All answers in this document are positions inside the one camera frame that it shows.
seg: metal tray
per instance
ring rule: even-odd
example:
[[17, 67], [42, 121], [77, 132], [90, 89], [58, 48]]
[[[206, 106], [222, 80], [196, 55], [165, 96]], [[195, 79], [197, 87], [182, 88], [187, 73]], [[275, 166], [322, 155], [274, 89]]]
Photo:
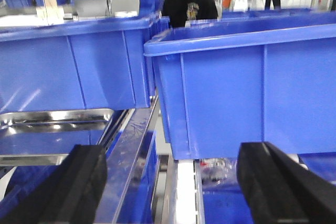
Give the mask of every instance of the metal tray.
[[60, 164], [75, 144], [97, 144], [113, 110], [0, 115], [0, 166]]

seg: black t-shirt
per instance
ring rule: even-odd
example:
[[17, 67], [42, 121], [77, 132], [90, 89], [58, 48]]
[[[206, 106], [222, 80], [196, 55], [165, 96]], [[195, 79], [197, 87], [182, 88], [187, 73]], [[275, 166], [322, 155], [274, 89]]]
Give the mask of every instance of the black t-shirt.
[[172, 27], [183, 27], [187, 20], [217, 18], [214, 0], [165, 0], [162, 16], [169, 16]]

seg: graphic print on shirt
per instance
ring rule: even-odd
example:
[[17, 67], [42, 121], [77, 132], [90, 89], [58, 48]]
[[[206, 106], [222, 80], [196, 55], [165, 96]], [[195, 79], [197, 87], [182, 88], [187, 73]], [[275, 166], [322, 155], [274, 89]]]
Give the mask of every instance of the graphic print on shirt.
[[187, 20], [196, 20], [200, 7], [196, 3], [188, 3]]

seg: bin rim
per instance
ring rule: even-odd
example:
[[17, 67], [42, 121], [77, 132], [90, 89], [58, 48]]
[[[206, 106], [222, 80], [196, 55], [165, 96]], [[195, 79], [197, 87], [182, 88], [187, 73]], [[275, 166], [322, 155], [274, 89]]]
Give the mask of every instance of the bin rim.
[[52, 26], [23, 28], [17, 31], [0, 32], [0, 42], [112, 31], [142, 30], [150, 28], [156, 19], [159, 19], [159, 15], [150, 14], [133, 18], [106, 18]]
[[188, 52], [220, 50], [336, 37], [336, 24], [324, 24], [164, 41], [167, 36], [180, 29], [202, 29], [220, 26], [223, 27], [223, 23], [166, 30], [154, 36], [151, 40], [144, 44], [144, 55], [146, 57], [156, 57]]

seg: stainless steel surface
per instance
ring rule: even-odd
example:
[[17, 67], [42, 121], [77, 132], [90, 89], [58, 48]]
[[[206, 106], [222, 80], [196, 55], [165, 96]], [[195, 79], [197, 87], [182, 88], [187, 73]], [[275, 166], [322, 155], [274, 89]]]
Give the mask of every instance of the stainless steel surface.
[[75, 144], [96, 144], [112, 115], [110, 109], [2, 114], [0, 166], [60, 164]]
[[0, 179], [2, 179], [12, 169], [13, 166], [0, 166]]
[[60, 165], [68, 154], [0, 155], [0, 166]]
[[203, 190], [200, 161], [194, 161], [195, 167], [195, 186], [196, 186], [196, 210], [197, 210], [197, 224], [204, 224], [204, 204], [203, 204]]
[[0, 130], [16, 125], [39, 125], [65, 122], [107, 122], [113, 115], [111, 109], [13, 112], [0, 114]]
[[143, 140], [154, 130], [158, 99], [150, 108], [136, 109], [107, 159], [108, 179], [96, 212], [95, 223], [117, 223], [128, 186], [134, 177]]
[[124, 123], [127, 117], [130, 115], [131, 111], [132, 110], [124, 110], [117, 118], [112, 118], [106, 126], [97, 144], [104, 146], [105, 149], [108, 150], [112, 142], [114, 141], [115, 136], [124, 126]]
[[153, 187], [153, 195], [152, 195], [152, 199], [151, 199], [151, 210], [152, 210], [152, 218], [153, 220], [155, 220], [155, 214], [156, 214], [156, 206], [158, 203], [158, 199], [156, 198], [156, 190], [157, 190], [157, 184], [158, 184], [158, 180], [159, 180], [159, 174], [161, 171], [161, 158], [159, 157], [157, 160], [157, 164], [156, 164], [156, 170], [155, 170], [155, 183], [154, 183], [154, 187]]
[[161, 224], [176, 223], [177, 161], [170, 155], [167, 167], [167, 180], [163, 199]]

